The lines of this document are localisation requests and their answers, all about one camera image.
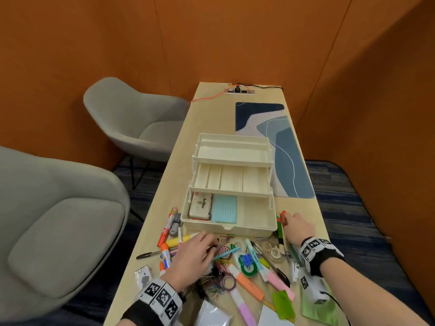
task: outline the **storage box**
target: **storage box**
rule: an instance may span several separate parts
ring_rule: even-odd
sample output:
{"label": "storage box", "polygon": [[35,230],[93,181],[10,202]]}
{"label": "storage box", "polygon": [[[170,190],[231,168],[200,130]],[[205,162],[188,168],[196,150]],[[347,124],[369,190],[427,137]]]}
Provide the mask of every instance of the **storage box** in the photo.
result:
{"label": "storage box", "polygon": [[[194,231],[269,237],[277,229],[270,187],[274,163],[266,137],[200,134],[181,220]],[[194,192],[237,196],[237,222],[189,218]]]}

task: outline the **table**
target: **table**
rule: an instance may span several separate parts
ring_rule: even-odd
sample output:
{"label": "table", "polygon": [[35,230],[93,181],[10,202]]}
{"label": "table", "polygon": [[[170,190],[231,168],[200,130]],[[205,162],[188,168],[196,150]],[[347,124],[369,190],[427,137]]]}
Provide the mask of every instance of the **table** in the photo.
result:
{"label": "table", "polygon": [[[227,85],[223,83],[200,82],[194,98],[214,96],[224,90]],[[195,143],[200,133],[211,134],[235,134],[235,103],[256,102],[256,103],[280,103],[287,106],[284,94],[281,89],[259,89],[255,88],[254,96],[241,96],[235,94],[223,94],[210,100],[193,102],[188,115],[184,121],[180,135],[178,136],[171,158],[160,181],[154,200],[142,227],[133,253],[128,261],[121,283],[116,292],[115,298],[107,314],[105,326],[112,326],[119,322],[124,311],[136,300],[138,285],[134,279],[134,271],[148,265],[152,268],[153,277],[158,277],[160,256],[156,255],[146,259],[136,260],[136,256],[144,252],[157,250],[156,244],[160,233],[167,221],[171,207],[182,207],[189,181],[192,179],[192,155]],[[316,198],[296,199],[275,197],[276,211],[281,210],[294,213],[299,212],[309,222],[316,225],[316,236],[329,239],[323,218]],[[279,268],[289,275],[289,263],[281,263]],[[272,301],[272,293],[275,289],[270,284],[265,284],[260,275],[255,275],[252,280],[265,293],[266,299]],[[302,316],[300,304],[300,282],[292,284],[291,289],[295,292],[296,298],[293,302],[296,312],[297,326],[324,325]],[[250,307],[253,316],[260,317],[261,304],[255,300],[240,285],[237,285],[241,295]],[[245,325],[231,296],[226,293],[214,301],[214,304],[233,316],[231,325]],[[183,312],[180,321],[185,325],[193,325],[201,302],[196,294],[188,296],[188,301],[183,305]],[[340,325],[347,325],[344,314],[339,311]]]}

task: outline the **chair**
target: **chair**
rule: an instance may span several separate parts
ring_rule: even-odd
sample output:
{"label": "chair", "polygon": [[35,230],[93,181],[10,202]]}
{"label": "chair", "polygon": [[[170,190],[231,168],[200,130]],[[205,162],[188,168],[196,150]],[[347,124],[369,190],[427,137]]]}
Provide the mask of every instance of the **chair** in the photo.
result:
{"label": "chair", "polygon": [[[188,102],[179,97],[139,93],[117,78],[104,78],[84,94],[86,109],[102,131],[131,156],[167,162]],[[133,189],[133,158],[130,159]]]}
{"label": "chair", "polygon": [[129,209],[107,170],[0,147],[0,322],[72,298],[112,251]]}

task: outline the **blue striped carpet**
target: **blue striped carpet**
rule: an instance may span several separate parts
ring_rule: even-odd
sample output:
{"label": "blue striped carpet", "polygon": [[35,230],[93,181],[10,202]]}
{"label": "blue striped carpet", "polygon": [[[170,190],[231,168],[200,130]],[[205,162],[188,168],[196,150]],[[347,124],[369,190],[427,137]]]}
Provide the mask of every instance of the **blue striped carpet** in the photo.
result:
{"label": "blue striped carpet", "polygon": [[[390,245],[379,233],[367,210],[342,169],[328,162],[307,161],[321,212],[331,241],[344,253],[346,261],[363,275],[385,288],[418,313],[430,325],[435,321],[412,286]],[[135,160],[135,176],[144,162]],[[152,163],[135,191],[131,189],[128,157],[114,173],[129,190],[131,208],[146,217],[165,169]],[[132,215],[111,256],[95,277],[64,307],[43,318],[15,325],[101,325],[110,308],[128,258],[139,235],[141,223]]]}

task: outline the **wristband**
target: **wristband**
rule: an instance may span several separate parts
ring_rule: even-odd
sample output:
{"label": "wristband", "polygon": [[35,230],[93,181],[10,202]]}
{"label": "wristband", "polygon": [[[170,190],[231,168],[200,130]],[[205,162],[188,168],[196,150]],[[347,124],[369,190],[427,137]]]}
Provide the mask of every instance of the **wristband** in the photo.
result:
{"label": "wristband", "polygon": [[139,292],[138,300],[123,314],[137,326],[149,325],[152,318],[168,326],[181,313],[182,301],[176,291],[165,281],[153,279]]}
{"label": "wristband", "polygon": [[312,276],[322,277],[320,265],[331,257],[345,260],[344,255],[326,239],[309,237],[302,242],[299,250],[301,263]]}

